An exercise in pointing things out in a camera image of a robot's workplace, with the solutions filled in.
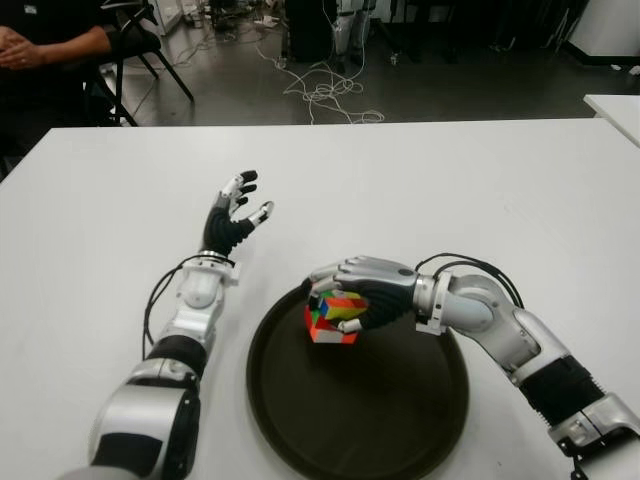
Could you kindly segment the robot left hand black silver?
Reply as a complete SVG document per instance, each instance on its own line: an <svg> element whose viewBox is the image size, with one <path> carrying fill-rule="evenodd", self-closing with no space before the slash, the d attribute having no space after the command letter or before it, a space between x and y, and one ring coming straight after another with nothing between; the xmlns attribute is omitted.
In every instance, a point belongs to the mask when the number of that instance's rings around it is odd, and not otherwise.
<svg viewBox="0 0 640 480"><path fill-rule="evenodd" d="M258 173L241 172L232 177L218 192L207 216L200 250L228 257L258 226L272 215L274 203L267 201L257 210L240 220L234 213L248 203L247 195L257 190Z"/></svg>

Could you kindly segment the robot right hand black silver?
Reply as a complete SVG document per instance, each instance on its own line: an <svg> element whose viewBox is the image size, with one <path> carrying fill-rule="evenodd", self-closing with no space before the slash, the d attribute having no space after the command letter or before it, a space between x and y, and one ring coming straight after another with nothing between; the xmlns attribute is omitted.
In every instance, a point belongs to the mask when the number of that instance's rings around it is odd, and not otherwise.
<svg viewBox="0 0 640 480"><path fill-rule="evenodd" d="M310 304L316 306L325 291L357 293L367 309L353 319L335 319L338 331L350 334L379 328L414 308L418 273L404 264L367 256L356 256L316 269L303 281Z"/></svg>

